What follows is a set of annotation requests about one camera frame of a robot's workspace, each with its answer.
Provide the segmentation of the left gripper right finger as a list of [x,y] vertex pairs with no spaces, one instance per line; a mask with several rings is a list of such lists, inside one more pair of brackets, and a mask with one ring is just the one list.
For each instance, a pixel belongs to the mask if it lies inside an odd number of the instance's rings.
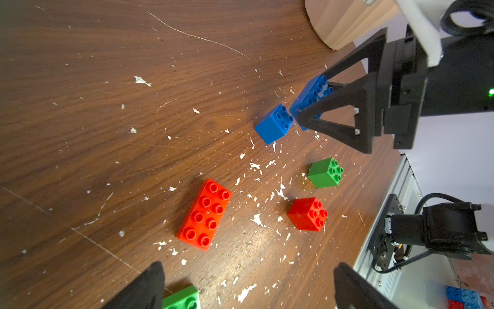
[[339,263],[333,273],[337,308],[398,309],[348,264]]

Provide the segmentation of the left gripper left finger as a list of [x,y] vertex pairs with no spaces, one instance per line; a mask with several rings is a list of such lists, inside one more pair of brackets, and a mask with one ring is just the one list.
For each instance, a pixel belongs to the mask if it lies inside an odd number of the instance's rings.
[[162,307],[165,291],[165,273],[162,263],[153,262],[136,279],[127,285],[103,309]]

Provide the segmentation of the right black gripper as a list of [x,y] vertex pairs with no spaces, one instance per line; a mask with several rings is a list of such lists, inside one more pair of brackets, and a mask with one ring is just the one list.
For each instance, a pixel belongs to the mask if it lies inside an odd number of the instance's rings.
[[[349,84],[329,81],[363,59],[368,59],[370,74]],[[427,55],[412,29],[407,27],[404,38],[387,43],[383,28],[322,73],[334,93],[303,109],[298,120],[307,130],[371,154],[376,114],[377,136],[393,135],[393,148],[412,149],[427,72]]]

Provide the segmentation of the red long lego brick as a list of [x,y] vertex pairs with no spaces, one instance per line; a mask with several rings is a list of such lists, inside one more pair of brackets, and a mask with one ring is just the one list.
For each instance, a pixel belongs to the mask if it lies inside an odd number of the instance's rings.
[[208,252],[231,198],[231,191],[206,180],[178,231],[178,239]]

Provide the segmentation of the red small lego brick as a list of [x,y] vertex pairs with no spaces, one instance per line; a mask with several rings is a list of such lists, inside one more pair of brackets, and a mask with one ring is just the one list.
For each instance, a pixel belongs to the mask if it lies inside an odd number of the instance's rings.
[[329,213],[318,198],[312,197],[296,199],[287,215],[298,230],[320,232]]

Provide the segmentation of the blue small lego brick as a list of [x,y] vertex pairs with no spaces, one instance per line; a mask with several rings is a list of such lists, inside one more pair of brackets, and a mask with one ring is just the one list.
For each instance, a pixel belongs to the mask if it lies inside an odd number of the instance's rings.
[[279,104],[261,119],[255,130],[266,145],[270,145],[283,138],[293,123],[294,118],[289,114],[287,108]]

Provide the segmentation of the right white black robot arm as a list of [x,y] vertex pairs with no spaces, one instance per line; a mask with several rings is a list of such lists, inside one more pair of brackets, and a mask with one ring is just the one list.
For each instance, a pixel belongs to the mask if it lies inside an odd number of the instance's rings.
[[369,154],[392,135],[411,149],[420,117],[493,111],[493,2],[398,1],[405,37],[369,37],[311,80],[290,108],[313,130]]

